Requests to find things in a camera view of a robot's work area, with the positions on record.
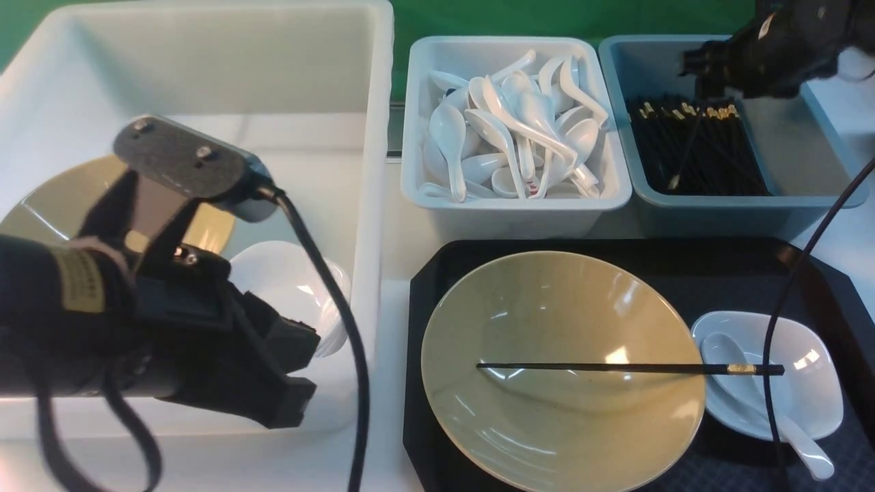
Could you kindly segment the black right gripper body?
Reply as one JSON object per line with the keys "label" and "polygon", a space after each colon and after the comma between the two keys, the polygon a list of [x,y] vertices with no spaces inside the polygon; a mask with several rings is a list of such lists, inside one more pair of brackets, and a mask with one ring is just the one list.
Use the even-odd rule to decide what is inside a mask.
{"label": "black right gripper body", "polygon": [[798,96],[802,84],[839,72],[853,48],[873,55],[872,1],[787,1],[756,16],[727,40],[710,40],[680,54],[680,76],[695,80],[696,97]]}

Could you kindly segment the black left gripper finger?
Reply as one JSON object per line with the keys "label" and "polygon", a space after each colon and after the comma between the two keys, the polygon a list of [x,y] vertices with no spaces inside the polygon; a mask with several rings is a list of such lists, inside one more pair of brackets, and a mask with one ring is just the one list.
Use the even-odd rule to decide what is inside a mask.
{"label": "black left gripper finger", "polygon": [[266,373],[254,378],[253,421],[268,429],[297,428],[318,388],[311,380]]}
{"label": "black left gripper finger", "polygon": [[275,318],[265,334],[272,360],[284,373],[306,368],[314,358],[321,337],[303,322]]}

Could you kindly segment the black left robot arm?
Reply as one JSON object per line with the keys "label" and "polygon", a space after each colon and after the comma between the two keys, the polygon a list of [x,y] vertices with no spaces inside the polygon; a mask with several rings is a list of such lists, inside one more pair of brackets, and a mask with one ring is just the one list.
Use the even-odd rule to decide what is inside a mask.
{"label": "black left robot arm", "polygon": [[2,327],[46,362],[51,396],[80,396],[113,362],[120,389],[296,428],[317,390],[297,377],[319,337],[231,281],[230,262],[185,240],[202,205],[265,221],[274,183],[251,152],[158,115],[113,141],[122,173],[75,237],[2,236]]}

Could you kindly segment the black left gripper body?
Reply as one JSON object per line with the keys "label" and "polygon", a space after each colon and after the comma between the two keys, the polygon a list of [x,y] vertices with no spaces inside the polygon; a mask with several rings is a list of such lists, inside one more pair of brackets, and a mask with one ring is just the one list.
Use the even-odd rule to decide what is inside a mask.
{"label": "black left gripper body", "polygon": [[230,262],[185,244],[201,204],[246,222],[287,214],[312,259],[320,253],[257,156],[172,119],[141,115],[115,137],[127,166],[82,223],[82,237],[121,253],[133,324],[151,355],[178,365],[173,404],[254,404],[254,378],[284,373],[265,334],[274,308],[231,281]]}

